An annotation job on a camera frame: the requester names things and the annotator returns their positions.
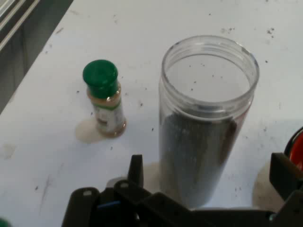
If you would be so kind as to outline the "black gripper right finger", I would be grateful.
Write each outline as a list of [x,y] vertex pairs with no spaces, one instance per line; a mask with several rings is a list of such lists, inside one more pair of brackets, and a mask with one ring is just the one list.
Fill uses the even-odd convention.
[[271,220],[272,227],[303,225],[303,173],[284,153],[273,153],[269,180],[284,200],[282,208]]

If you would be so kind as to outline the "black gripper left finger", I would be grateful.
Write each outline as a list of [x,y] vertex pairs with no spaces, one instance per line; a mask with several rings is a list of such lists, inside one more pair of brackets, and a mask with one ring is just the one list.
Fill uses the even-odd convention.
[[164,194],[143,188],[143,157],[131,157],[126,179],[100,192],[76,189],[70,196],[63,227],[211,227]]

